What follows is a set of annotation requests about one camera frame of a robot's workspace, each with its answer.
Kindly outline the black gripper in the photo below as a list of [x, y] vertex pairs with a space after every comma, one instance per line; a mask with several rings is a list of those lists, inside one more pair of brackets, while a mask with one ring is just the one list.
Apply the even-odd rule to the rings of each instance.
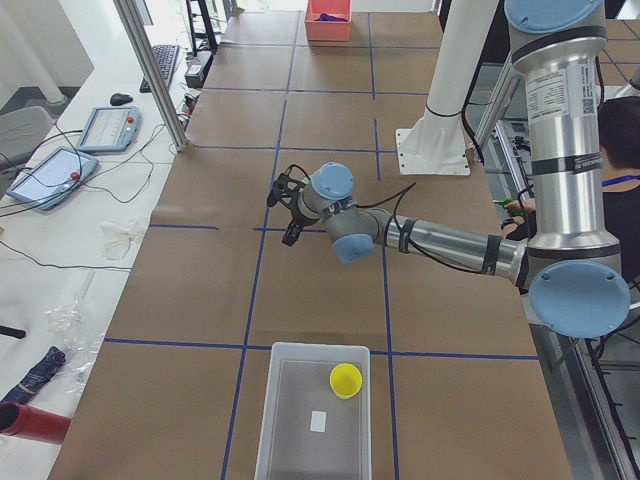
[[273, 208], [278, 203], [285, 206], [291, 213], [291, 222], [282, 237], [282, 243], [286, 246], [293, 246], [303, 231], [303, 227], [310, 225], [310, 218], [305, 216], [300, 210], [298, 201], [305, 188], [302, 180], [294, 179], [291, 176], [293, 167], [287, 167], [272, 182], [271, 189], [266, 199], [268, 208]]

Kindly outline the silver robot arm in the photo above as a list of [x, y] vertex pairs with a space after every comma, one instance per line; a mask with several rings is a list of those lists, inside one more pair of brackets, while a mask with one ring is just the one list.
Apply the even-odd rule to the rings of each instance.
[[[479, 196], [470, 189], [461, 119], [497, 10], [506, 16], [506, 71], [523, 80], [537, 231], [507, 240], [473, 231]], [[621, 247], [603, 213], [595, 60], [607, 42], [600, 1], [456, 1], [452, 4], [423, 115], [396, 133], [400, 172], [427, 177], [429, 218], [354, 199], [352, 172], [329, 162], [295, 179], [282, 172], [266, 204], [289, 211], [286, 245], [320, 224], [337, 257], [351, 263], [387, 247], [465, 273], [497, 276], [528, 293], [536, 319], [572, 338], [613, 332], [631, 292]]]

